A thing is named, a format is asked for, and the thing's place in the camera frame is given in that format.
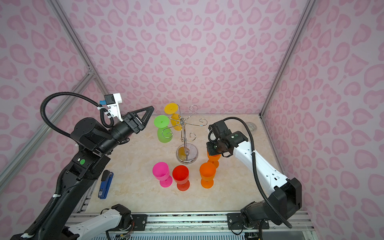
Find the orange wine glass front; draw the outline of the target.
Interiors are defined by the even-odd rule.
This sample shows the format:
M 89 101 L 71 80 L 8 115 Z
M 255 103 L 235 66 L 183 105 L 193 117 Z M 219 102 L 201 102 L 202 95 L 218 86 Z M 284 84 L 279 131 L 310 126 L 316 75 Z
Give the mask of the orange wine glass front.
M 220 165 L 219 159 L 221 158 L 221 155 L 211 156 L 211 155 L 209 155 L 209 152 L 207 152 L 207 157 L 208 157 L 208 163 L 213 164 L 217 169 Z

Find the orange wine glass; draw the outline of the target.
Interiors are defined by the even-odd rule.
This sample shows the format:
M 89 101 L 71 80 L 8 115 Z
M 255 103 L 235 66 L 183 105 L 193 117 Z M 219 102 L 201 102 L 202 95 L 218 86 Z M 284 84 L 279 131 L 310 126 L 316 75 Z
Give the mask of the orange wine glass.
M 204 163 L 200 167 L 201 185 L 205 189 L 209 189 L 214 185 L 214 177 L 216 167 L 212 163 Z
M 207 152 L 207 157 L 208 157 L 208 163 L 213 164 L 217 169 L 220 165 L 219 159 L 221 158 L 221 155 L 211 156 L 211 155 L 209 155 L 209 152 Z

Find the yellow plastic wine glass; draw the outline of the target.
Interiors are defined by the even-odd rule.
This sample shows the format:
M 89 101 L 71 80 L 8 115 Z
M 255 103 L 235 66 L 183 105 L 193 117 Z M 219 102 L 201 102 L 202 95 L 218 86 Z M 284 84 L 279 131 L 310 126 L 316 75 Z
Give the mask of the yellow plastic wine glass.
M 177 105 L 176 103 L 169 103 L 165 106 L 165 113 L 171 116 L 171 128 L 175 129 L 176 131 L 182 130 L 182 126 L 180 123 L 180 114 L 177 113 L 179 109 L 179 105 Z

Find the green plastic wine glass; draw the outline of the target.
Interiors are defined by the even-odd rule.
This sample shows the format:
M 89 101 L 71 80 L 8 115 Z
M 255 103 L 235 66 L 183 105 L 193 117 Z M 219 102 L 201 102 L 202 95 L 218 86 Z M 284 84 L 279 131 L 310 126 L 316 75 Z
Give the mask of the green plastic wine glass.
M 169 143 L 173 138 L 169 124 L 170 119 L 165 115 L 157 116 L 154 120 L 154 125 L 158 128 L 157 137 L 161 143 Z

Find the red plastic wine glass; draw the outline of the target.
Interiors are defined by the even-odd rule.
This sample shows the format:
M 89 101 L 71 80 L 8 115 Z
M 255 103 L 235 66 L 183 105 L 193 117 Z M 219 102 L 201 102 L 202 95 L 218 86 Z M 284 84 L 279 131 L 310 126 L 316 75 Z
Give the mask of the red plastic wine glass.
M 177 183 L 177 188 L 180 191 L 183 192 L 189 189 L 189 169 L 186 166 L 180 165 L 175 167 L 172 172 L 172 177 Z

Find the pink plastic wine glass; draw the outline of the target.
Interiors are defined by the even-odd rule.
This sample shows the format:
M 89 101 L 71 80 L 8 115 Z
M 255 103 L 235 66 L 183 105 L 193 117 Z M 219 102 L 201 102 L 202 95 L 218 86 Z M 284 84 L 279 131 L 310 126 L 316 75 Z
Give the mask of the pink plastic wine glass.
M 168 188 L 173 183 L 173 178 L 170 175 L 169 165 L 165 162 L 156 163 L 152 169 L 154 177 L 159 181 L 161 187 Z

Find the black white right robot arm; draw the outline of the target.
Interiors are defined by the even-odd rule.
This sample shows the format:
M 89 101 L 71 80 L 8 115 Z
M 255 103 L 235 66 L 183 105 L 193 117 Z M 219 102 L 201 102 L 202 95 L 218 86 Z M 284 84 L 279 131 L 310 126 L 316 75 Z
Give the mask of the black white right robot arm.
M 243 227 L 261 226 L 262 221 L 293 228 L 289 222 L 302 208 L 302 184 L 273 167 L 255 148 L 254 137 L 246 122 L 230 117 L 209 125 L 207 151 L 210 156 L 235 157 L 252 173 L 262 201 L 252 202 L 240 211 Z

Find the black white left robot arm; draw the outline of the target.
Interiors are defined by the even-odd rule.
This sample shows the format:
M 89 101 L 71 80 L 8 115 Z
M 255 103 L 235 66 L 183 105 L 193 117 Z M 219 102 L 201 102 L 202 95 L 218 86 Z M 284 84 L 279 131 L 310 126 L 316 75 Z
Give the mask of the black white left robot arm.
M 66 223 L 80 199 L 103 173 L 113 149 L 144 130 L 153 112 L 152 106 L 129 112 L 109 130 L 94 118 L 80 120 L 70 134 L 79 144 L 79 151 L 60 172 L 56 190 L 38 218 L 23 234 L 12 239 L 85 240 L 116 227 L 128 229 L 131 213 L 122 205 L 107 211 L 103 220 L 94 218 L 94 225 L 83 223 L 72 227 Z

